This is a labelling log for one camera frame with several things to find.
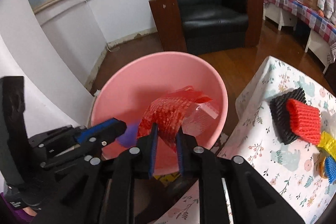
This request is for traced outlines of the red foam net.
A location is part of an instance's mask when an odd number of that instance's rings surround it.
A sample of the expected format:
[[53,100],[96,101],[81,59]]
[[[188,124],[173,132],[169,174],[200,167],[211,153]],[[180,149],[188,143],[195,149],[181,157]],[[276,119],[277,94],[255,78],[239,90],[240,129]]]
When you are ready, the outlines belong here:
[[163,142],[176,151],[176,135],[187,112],[193,103],[205,103],[213,100],[192,86],[167,93],[151,102],[145,110],[138,126],[137,138],[147,136],[151,132],[152,125],[158,125],[158,136]]

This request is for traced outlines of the black foam net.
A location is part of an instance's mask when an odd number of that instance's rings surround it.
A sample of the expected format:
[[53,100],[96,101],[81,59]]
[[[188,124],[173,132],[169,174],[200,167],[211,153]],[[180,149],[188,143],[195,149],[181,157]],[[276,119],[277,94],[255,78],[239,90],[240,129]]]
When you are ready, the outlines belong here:
[[289,113],[286,109],[286,102],[288,99],[294,99],[299,102],[306,103],[303,88],[297,88],[291,92],[274,97],[269,103],[269,108],[278,137],[284,145],[289,145],[298,139],[298,136],[290,129]]

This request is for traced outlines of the yellow paper trash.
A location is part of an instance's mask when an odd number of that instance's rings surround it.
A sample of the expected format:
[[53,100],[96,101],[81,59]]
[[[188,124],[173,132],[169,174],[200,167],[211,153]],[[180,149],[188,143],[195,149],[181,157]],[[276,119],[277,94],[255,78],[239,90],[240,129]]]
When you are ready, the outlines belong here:
[[323,148],[334,160],[336,160],[336,140],[327,132],[321,133],[321,139],[317,145]]

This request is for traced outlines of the blue foam net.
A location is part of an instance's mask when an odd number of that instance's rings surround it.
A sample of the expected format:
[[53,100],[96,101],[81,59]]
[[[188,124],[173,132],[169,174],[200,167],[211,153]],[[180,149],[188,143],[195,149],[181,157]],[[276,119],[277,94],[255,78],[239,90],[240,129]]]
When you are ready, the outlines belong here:
[[332,184],[336,180],[336,162],[332,156],[328,156],[325,159],[325,174],[329,180],[329,183]]

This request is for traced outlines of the purple trash piece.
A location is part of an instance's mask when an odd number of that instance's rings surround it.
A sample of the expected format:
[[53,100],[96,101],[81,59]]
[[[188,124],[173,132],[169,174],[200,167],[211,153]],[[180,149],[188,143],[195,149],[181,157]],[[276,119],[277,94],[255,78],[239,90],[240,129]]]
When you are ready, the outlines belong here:
[[128,123],[125,132],[116,139],[117,143],[124,148],[135,146],[137,143],[138,126],[140,122],[141,121]]

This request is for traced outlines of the yellow plastic stool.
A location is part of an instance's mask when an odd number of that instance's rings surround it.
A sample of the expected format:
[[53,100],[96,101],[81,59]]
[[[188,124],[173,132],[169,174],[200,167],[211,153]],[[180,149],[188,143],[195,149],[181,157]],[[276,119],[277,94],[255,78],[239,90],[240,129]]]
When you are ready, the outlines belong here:
[[158,180],[166,188],[171,183],[173,183],[177,178],[179,178],[179,176],[180,176],[179,172],[174,172],[165,175],[157,175],[154,176],[154,178]]

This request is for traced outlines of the clear plastic wrapper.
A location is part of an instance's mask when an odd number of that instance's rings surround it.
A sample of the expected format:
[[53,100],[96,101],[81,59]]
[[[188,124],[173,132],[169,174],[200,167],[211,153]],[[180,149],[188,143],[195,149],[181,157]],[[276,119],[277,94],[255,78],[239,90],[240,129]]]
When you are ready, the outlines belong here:
[[193,103],[185,114],[182,130],[185,134],[198,136],[204,133],[219,115],[219,108],[213,100],[205,103]]

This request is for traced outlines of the pink plastic bin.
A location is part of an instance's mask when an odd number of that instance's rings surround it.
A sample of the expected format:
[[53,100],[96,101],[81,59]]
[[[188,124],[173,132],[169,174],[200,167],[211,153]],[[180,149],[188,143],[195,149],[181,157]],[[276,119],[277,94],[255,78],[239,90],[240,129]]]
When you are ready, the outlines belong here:
[[159,52],[136,59],[115,73],[100,91],[92,110],[91,124],[110,118],[132,124],[160,96],[192,86],[212,98],[219,116],[198,145],[210,149],[220,136],[228,113],[228,95],[220,74],[203,59],[183,52]]

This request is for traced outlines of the floral tablecloth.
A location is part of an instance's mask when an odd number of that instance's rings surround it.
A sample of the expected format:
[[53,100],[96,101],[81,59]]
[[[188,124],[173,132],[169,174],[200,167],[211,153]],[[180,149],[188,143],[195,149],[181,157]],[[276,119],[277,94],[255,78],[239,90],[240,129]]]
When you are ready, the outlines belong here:
[[309,76],[275,57],[267,57],[235,102],[238,123],[222,135],[224,158],[240,155],[296,210],[306,223],[321,223],[331,208],[335,185],[319,174],[326,153],[303,140],[281,143],[273,123],[270,101],[302,88],[308,105],[321,113],[321,128],[335,134],[335,97]]

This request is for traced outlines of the red ribbed foam sleeve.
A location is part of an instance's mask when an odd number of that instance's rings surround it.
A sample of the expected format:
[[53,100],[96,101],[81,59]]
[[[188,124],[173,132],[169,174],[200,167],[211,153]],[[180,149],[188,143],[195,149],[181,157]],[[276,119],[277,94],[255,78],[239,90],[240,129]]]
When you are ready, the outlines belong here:
[[321,119],[318,108],[298,100],[288,99],[286,110],[289,113],[291,131],[304,141],[318,145],[321,140]]

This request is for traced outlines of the checkered cloth white bench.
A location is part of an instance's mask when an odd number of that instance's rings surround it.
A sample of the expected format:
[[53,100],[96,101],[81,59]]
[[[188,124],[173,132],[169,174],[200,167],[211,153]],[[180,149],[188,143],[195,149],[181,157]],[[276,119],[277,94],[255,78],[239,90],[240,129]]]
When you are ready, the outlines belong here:
[[335,26],[296,0],[264,0],[302,20],[311,29],[306,50],[311,50],[325,69],[335,62]]

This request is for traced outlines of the orange fruit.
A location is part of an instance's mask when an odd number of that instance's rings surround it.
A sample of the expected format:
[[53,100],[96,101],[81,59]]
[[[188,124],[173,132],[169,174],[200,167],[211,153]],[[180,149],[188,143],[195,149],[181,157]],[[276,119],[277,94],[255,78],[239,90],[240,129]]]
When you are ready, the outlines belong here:
[[321,17],[324,17],[324,13],[323,13],[323,11],[322,11],[322,10],[319,10],[319,11],[318,11],[318,15],[321,16]]

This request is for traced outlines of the hanging floral clothes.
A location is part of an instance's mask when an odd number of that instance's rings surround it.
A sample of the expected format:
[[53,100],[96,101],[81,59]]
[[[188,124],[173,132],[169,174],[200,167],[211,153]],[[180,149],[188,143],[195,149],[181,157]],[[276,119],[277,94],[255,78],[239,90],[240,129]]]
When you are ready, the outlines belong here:
[[324,17],[335,25],[335,0],[318,0],[317,6],[323,12]]

